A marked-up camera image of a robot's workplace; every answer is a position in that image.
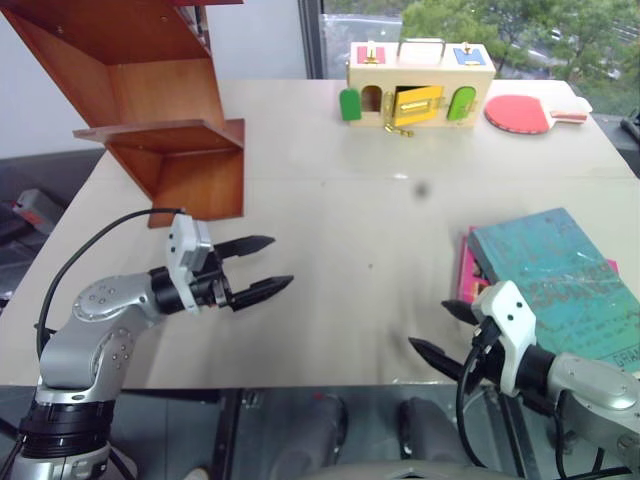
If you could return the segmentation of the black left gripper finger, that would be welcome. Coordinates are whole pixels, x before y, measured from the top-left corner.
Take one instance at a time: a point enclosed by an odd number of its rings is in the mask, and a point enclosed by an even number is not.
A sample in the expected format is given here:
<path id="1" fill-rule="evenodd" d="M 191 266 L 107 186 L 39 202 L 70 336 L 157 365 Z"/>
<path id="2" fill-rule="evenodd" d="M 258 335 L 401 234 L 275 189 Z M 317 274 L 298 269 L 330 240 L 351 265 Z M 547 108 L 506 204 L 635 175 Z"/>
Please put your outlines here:
<path id="1" fill-rule="evenodd" d="M 264 302 L 284 290 L 293 280 L 293 275 L 282 275 L 254 282 L 247 289 L 233 293 L 229 306 L 233 311 L 239 311 Z"/>
<path id="2" fill-rule="evenodd" d="M 256 253 L 275 242 L 275 239 L 265 235 L 250 235 L 215 244 L 213 250 L 219 259 L 243 257 Z"/>

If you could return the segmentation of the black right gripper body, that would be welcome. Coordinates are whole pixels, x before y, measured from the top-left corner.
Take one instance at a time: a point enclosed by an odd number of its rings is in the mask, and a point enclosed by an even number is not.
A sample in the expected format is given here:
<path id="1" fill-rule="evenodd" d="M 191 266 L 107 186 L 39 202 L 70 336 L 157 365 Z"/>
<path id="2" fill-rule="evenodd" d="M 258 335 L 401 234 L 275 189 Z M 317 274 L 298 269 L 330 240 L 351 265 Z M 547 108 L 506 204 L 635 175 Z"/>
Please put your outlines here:
<path id="1" fill-rule="evenodd" d="M 474 332 L 472 350 L 477 351 L 470 367 L 467 387 L 476 388 L 482 380 L 494 385 L 500 383 L 503 368 L 503 346 L 499 341 L 501 331 L 493 319 L 484 319 Z"/>

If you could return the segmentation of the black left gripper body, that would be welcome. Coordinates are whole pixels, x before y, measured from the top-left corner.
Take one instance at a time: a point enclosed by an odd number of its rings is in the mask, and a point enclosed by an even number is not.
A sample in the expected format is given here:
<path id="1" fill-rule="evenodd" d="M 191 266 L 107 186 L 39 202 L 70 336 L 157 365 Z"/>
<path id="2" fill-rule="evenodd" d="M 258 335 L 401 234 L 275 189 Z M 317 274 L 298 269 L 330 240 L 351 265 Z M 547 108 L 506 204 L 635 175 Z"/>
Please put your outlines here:
<path id="1" fill-rule="evenodd" d="M 235 309 L 234 294 L 223 269 L 223 260 L 234 255 L 230 244 L 216 244 L 208 253 L 203 266 L 193 274 L 192 294 L 198 305 Z"/>

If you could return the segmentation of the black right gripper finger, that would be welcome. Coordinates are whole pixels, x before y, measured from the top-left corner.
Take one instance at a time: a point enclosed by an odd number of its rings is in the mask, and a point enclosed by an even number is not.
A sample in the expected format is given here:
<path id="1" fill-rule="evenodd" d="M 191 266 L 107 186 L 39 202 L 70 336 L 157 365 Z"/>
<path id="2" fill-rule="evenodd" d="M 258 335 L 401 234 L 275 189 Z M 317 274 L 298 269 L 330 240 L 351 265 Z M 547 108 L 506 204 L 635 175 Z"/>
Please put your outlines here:
<path id="1" fill-rule="evenodd" d="M 441 305 L 457 320 L 476 326 L 478 319 L 475 317 L 471 304 L 458 299 L 441 301 Z"/>
<path id="2" fill-rule="evenodd" d="M 430 367 L 455 382 L 459 382 L 463 378 L 464 365 L 449 357 L 440 347 L 427 340 L 415 337 L 409 337 L 408 341 L 416 353 Z"/>

